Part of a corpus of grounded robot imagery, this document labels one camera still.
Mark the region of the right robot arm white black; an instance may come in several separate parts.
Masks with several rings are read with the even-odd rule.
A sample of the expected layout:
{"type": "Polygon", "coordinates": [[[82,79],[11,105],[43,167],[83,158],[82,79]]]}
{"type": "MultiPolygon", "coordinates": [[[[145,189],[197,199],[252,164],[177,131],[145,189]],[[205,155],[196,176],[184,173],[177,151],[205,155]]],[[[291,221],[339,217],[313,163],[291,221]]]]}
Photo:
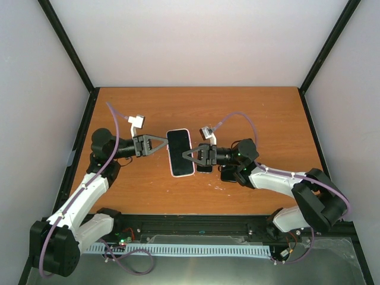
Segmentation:
{"type": "Polygon", "coordinates": [[[232,175],[241,186],[266,189],[293,198],[296,206],[277,210],[270,221],[283,233],[305,227],[325,233],[351,211],[348,199],[323,171],[316,168],[308,172],[273,169],[259,164],[258,156],[252,139],[241,140],[232,148],[201,144],[182,153],[184,159],[200,166],[232,166],[232,175]]]}

